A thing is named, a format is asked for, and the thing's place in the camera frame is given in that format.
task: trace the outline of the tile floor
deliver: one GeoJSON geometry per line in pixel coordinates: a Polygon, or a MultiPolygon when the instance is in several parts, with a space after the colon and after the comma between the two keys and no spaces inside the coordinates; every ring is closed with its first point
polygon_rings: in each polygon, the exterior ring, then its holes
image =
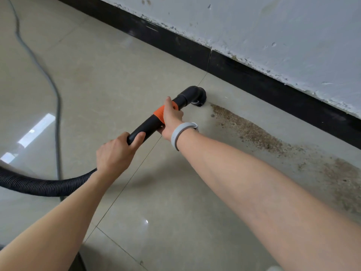
{"type": "MultiPolygon", "coordinates": [[[[186,120],[270,163],[361,222],[361,200],[352,186],[360,182],[361,150],[57,0],[13,2],[24,40],[63,97],[64,177],[94,168],[97,147],[132,132],[165,96],[200,85],[208,101],[202,108],[186,107],[186,120]]],[[[18,146],[47,114],[52,118],[55,98],[16,41],[6,0],[0,0],[0,18],[0,156],[15,156],[1,165],[55,179],[51,120],[25,149],[18,146]]],[[[57,198],[0,188],[0,243],[57,204],[57,198]]],[[[277,264],[157,133],[108,190],[84,241],[88,270],[264,271],[277,264]]]]}

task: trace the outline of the hand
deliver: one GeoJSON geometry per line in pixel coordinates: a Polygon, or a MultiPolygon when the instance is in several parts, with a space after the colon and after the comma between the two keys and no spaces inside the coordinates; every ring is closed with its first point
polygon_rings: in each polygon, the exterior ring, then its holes
{"type": "Polygon", "coordinates": [[[128,132],[103,144],[96,152],[98,174],[113,183],[126,170],[138,148],[142,145],[145,132],[140,132],[131,143],[127,144],[128,132]]]}
{"type": "Polygon", "coordinates": [[[183,111],[175,110],[172,106],[172,100],[167,97],[164,102],[163,118],[165,126],[158,130],[162,136],[170,141],[172,134],[178,125],[183,123],[182,121],[183,111]]]}

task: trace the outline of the gray cable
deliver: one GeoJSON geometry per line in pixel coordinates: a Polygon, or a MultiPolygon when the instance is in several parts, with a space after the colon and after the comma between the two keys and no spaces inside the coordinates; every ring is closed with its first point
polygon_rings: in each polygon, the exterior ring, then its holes
{"type": "Polygon", "coordinates": [[[45,71],[45,69],[40,65],[38,59],[36,58],[34,52],[28,47],[28,45],[24,42],[24,40],[20,36],[20,20],[18,14],[16,13],[15,7],[11,0],[8,0],[10,7],[14,13],[15,17],[15,36],[25,51],[29,54],[33,63],[38,67],[39,71],[43,74],[43,76],[48,81],[49,85],[53,89],[56,96],[56,115],[55,115],[55,159],[56,159],[56,176],[58,180],[62,179],[62,171],[61,171],[61,154],[60,154],[60,115],[61,115],[61,95],[56,87],[55,82],[52,80],[52,77],[45,71]]]}

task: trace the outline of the orange handle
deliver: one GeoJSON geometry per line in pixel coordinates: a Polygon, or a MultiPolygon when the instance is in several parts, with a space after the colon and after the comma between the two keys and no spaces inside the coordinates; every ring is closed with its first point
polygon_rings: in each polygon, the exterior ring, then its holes
{"type": "MultiPolygon", "coordinates": [[[[178,109],[178,105],[177,105],[175,102],[172,101],[172,105],[173,105],[173,108],[174,108],[175,110],[179,110],[179,109],[178,109]]],[[[164,118],[163,118],[164,105],[162,105],[160,108],[158,108],[153,114],[154,114],[155,116],[157,116],[158,119],[160,119],[160,121],[161,121],[163,124],[165,124],[165,123],[164,123],[164,118]]]]}

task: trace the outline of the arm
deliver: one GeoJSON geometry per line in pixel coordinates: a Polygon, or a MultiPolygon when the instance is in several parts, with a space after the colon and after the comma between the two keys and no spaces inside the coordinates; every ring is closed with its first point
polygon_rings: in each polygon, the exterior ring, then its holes
{"type": "Polygon", "coordinates": [[[145,133],[126,142],[123,133],[97,151],[98,170],[74,193],[0,252],[0,270],[63,270],[74,260],[106,190],[126,170],[145,133]]]}
{"type": "MultiPolygon", "coordinates": [[[[167,140],[181,115],[167,98],[167,140]]],[[[179,136],[177,147],[286,271],[360,269],[361,228],[284,174],[194,129],[179,136]]]]}

